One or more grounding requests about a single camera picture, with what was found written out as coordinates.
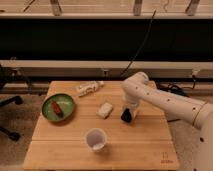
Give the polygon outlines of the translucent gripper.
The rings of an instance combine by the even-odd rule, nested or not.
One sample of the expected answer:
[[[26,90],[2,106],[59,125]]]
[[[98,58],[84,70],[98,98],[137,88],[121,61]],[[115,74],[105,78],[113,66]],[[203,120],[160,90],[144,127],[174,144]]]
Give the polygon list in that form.
[[[130,110],[131,116],[132,116],[132,121],[136,118],[137,114],[139,113],[139,110],[137,107],[132,107],[132,106],[124,106],[123,111],[128,108]]]

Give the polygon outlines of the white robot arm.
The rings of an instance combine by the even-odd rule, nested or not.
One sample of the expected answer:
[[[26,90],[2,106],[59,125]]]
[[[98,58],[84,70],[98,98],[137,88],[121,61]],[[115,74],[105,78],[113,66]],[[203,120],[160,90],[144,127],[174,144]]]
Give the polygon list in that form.
[[[148,82],[144,72],[125,79],[121,83],[124,104],[134,109],[144,100],[200,130],[193,171],[213,171],[213,104],[151,88]]]

